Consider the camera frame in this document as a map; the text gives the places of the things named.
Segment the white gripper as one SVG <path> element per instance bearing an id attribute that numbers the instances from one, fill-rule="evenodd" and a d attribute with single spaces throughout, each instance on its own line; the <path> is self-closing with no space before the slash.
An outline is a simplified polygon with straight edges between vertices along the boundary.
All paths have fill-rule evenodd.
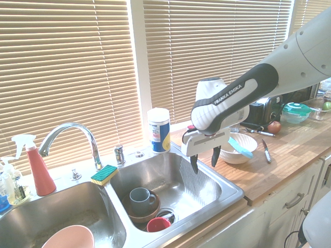
<path id="1" fill-rule="evenodd" d="M 195 174 L 198 173 L 198 154 L 213 149 L 211 160 L 215 167 L 221 151 L 221 146 L 226 144 L 230 138 L 230 128 L 220 129 L 217 133 L 207 136 L 196 129 L 189 129 L 182 136 L 181 152 L 190 157 L 190 163 Z"/>

